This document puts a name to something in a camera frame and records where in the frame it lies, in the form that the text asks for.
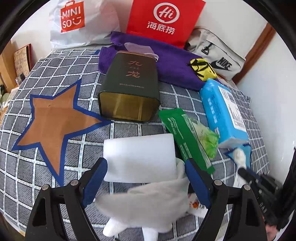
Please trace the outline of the person's right hand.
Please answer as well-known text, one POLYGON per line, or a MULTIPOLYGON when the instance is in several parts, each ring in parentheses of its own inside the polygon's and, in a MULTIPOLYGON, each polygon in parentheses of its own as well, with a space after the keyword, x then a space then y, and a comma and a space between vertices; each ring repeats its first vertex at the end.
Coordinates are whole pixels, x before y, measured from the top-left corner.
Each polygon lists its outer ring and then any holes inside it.
POLYGON ((266 229, 267 240, 273 241, 278 234, 278 229, 277 229, 276 225, 269 225, 267 223, 265 225, 265 229, 266 229))

